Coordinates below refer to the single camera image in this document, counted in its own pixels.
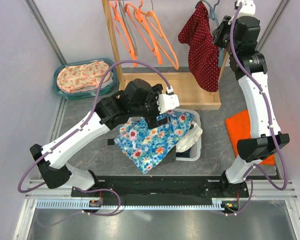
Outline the blue floral skirt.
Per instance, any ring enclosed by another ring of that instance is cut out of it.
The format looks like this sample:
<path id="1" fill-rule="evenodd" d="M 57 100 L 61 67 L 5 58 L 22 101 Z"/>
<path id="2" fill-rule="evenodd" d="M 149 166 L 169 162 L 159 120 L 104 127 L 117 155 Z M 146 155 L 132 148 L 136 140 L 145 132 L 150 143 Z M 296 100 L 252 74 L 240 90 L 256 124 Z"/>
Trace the blue floral skirt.
<path id="1" fill-rule="evenodd" d="M 119 135 L 114 139 L 115 144 L 142 174 L 156 167 L 194 122 L 194 115 L 187 111 L 170 110 L 160 116 L 170 117 L 170 123 L 148 129 L 144 118 L 128 121 L 119 127 Z"/>

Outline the red polka dot skirt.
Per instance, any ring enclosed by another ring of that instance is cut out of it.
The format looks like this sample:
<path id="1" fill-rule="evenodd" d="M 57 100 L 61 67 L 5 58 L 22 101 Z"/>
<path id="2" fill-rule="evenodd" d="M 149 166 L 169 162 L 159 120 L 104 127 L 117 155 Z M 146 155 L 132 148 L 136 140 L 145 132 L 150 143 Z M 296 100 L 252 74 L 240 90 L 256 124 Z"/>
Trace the red polka dot skirt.
<path id="1" fill-rule="evenodd" d="M 199 2 L 180 33 L 178 41 L 189 46 L 188 68 L 198 85 L 207 92 L 219 88 L 219 48 L 213 43 L 209 13 Z"/>

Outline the grey dotted skirt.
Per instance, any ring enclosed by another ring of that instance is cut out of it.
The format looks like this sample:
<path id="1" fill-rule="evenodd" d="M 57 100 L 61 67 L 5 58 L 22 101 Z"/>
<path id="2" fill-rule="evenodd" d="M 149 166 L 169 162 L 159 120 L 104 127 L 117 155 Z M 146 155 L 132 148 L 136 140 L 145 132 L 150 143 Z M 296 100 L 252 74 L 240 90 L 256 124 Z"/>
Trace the grey dotted skirt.
<path id="1" fill-rule="evenodd" d="M 167 155 L 163 158 L 160 164 L 170 164 L 176 161 L 176 147 L 174 146 Z"/>

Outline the white pleated skirt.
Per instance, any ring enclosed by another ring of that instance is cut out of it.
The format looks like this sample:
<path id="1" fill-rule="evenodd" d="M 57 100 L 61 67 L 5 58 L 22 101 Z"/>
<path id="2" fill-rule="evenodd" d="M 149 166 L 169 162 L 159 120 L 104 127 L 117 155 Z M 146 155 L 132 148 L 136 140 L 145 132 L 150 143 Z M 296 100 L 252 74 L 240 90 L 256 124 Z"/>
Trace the white pleated skirt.
<path id="1" fill-rule="evenodd" d="M 176 144 L 176 152 L 183 153 L 189 150 L 201 138 L 202 133 L 202 128 L 195 121 L 193 121 L 190 129 Z"/>

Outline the orange hanger of floral skirt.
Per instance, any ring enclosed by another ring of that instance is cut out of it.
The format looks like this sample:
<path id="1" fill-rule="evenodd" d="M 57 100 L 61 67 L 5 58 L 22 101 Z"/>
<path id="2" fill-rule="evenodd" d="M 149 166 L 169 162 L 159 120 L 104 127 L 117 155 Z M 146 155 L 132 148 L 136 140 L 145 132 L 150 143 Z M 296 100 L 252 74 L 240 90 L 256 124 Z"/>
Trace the orange hanger of floral skirt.
<path id="1" fill-rule="evenodd" d="M 153 10 L 150 10 L 147 12 L 140 10 L 139 12 L 141 15 L 140 25 L 144 28 L 144 30 L 150 36 L 153 47 L 150 44 L 148 44 L 148 41 L 145 38 L 143 38 L 143 39 L 145 40 L 146 44 L 150 47 L 150 49 L 153 52 L 153 54 L 155 55 L 155 57 L 157 58 L 158 64 L 159 65 L 163 64 L 161 54 L 164 54 L 167 57 L 167 59 L 170 61 L 172 66 L 176 70 L 178 70 L 180 67 L 178 57 L 177 57 L 172 45 L 170 44 L 168 38 L 166 37 L 166 35 L 162 29 L 161 23 L 160 23 L 158 17 L 156 16 L 155 12 Z M 166 43 L 167 47 L 169 48 L 169 50 L 171 52 L 171 55 L 169 55 L 167 53 L 167 51 L 161 46 L 161 44 L 155 38 L 155 35 L 154 35 L 153 31 L 151 30 L 151 28 Z"/>

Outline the orange hanger of grey skirt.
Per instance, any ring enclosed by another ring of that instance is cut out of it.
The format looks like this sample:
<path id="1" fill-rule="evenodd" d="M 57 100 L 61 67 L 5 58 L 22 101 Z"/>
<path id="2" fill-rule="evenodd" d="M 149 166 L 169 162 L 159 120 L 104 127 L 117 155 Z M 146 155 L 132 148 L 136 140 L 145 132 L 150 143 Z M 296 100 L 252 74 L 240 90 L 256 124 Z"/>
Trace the orange hanger of grey skirt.
<path id="1" fill-rule="evenodd" d="M 156 57 L 159 65 L 162 65 L 163 60 L 159 50 L 159 44 L 157 43 L 155 36 L 150 28 L 150 24 L 146 19 L 146 13 L 142 11 L 143 1 L 140 1 L 139 7 L 136 7 L 132 3 L 126 3 L 124 5 L 124 12 L 128 15 L 134 27 L 148 46 L 150 51 Z"/>

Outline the orange hanger of denim skirt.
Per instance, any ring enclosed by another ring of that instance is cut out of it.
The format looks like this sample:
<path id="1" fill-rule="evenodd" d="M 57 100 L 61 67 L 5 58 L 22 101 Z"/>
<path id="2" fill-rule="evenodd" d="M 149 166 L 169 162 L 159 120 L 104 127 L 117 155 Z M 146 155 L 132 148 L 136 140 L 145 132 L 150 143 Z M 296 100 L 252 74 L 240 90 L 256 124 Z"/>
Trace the orange hanger of denim skirt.
<path id="1" fill-rule="evenodd" d="M 123 42 L 129 56 L 133 60 L 137 60 L 138 48 L 136 39 L 132 33 L 130 24 L 128 23 L 128 14 L 124 10 L 123 0 L 110 0 L 109 6 L 113 12 L 113 25 L 117 31 L 121 41 Z"/>

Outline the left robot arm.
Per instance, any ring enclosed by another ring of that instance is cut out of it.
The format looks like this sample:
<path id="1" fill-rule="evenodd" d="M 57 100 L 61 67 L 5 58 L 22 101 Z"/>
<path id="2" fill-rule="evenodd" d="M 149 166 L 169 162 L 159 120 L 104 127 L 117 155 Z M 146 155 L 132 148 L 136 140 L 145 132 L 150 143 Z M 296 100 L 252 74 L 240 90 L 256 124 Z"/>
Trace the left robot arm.
<path id="1" fill-rule="evenodd" d="M 91 170 L 81 170 L 68 160 L 94 139 L 106 134 L 130 118 L 142 117 L 146 127 L 153 129 L 168 123 L 157 117 L 179 107 L 178 96 L 172 87 L 163 93 L 163 86 L 151 86 L 143 79 L 135 79 L 124 90 L 102 98 L 74 127 L 53 142 L 30 148 L 39 172 L 49 189 L 63 185 L 89 190 L 98 183 Z"/>

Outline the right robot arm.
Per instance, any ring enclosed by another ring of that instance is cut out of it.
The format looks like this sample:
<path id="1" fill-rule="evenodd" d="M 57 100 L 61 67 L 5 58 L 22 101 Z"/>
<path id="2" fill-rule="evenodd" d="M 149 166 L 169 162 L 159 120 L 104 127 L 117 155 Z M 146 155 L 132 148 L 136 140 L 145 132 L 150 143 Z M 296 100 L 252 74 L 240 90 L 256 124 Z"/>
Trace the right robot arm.
<path id="1" fill-rule="evenodd" d="M 250 120 L 250 137 L 238 140 L 238 156 L 221 175 L 223 192 L 242 187 L 249 173 L 274 154 L 280 157 L 284 176 L 283 185 L 275 188 L 283 191 L 288 185 L 282 148 L 290 142 L 290 136 L 282 133 L 273 111 L 266 60 L 256 50 L 259 33 L 260 21 L 257 18 L 241 16 L 233 20 L 227 15 L 212 32 L 213 43 L 229 54 L 230 67 L 243 92 Z"/>

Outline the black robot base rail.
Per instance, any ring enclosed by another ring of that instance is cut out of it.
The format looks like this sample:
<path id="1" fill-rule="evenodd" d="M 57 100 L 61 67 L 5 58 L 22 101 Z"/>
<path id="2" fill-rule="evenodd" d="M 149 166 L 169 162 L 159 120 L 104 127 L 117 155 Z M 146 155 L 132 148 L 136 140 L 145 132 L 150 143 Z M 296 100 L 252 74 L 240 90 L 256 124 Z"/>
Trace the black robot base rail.
<path id="1" fill-rule="evenodd" d="M 104 175 L 96 177 L 92 190 L 100 193 L 84 193 L 75 187 L 72 197 L 105 197 L 105 189 L 112 189 L 120 196 L 179 194 L 199 195 L 207 198 L 247 198 L 249 196 L 246 182 L 228 183 L 225 173 L 221 176 L 202 175 Z"/>

